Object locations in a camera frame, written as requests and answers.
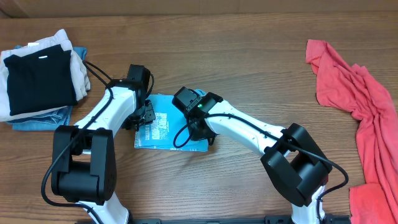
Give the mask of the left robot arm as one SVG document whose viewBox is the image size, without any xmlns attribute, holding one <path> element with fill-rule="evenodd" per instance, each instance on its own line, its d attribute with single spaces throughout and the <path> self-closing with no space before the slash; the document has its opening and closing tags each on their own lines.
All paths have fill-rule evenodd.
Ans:
<svg viewBox="0 0 398 224">
<path fill-rule="evenodd" d="M 155 120 L 148 99 L 154 77 L 143 65 L 130 65 L 127 77 L 110 79 L 94 109 L 53 136 L 52 164 L 41 186 L 50 205 L 84 209 L 93 223 L 132 223 L 116 193 L 114 137 L 119 129 L 138 131 Z"/>
</svg>

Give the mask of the light blue printed t-shirt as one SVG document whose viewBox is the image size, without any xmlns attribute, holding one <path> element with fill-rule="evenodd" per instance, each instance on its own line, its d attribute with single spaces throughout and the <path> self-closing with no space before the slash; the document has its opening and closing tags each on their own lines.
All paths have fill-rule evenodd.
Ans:
<svg viewBox="0 0 398 224">
<path fill-rule="evenodd" d="M 155 120 L 136 132 L 134 147 L 136 149 L 160 149 L 174 151 L 173 140 L 176 133 L 186 125 L 183 113 L 173 104 L 172 95 L 150 95 L 154 108 Z"/>
</svg>

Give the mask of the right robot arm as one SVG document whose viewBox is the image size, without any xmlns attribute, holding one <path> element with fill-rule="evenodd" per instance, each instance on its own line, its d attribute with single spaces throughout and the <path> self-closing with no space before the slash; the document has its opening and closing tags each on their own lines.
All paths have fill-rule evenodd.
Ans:
<svg viewBox="0 0 398 224">
<path fill-rule="evenodd" d="M 172 104 L 183 113 L 191 141 L 214 143 L 227 136 L 261 158 L 273 186 L 292 204 L 293 223 L 324 223 L 321 194 L 332 170 L 330 161 L 302 126 L 264 123 L 234 108 L 222 97 L 181 87 Z"/>
</svg>

